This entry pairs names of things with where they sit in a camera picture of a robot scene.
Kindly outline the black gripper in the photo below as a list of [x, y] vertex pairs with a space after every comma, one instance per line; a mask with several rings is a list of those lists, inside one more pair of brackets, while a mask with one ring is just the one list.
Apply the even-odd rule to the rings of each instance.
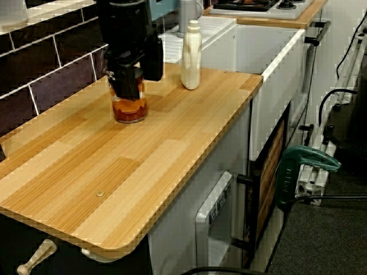
[[144, 78], [159, 81], [163, 75], [163, 43], [159, 37], [146, 44], [123, 49], [122, 46], [106, 44], [103, 57], [106, 62], [107, 77], [117, 97], [135, 101], [140, 99], [138, 81]]

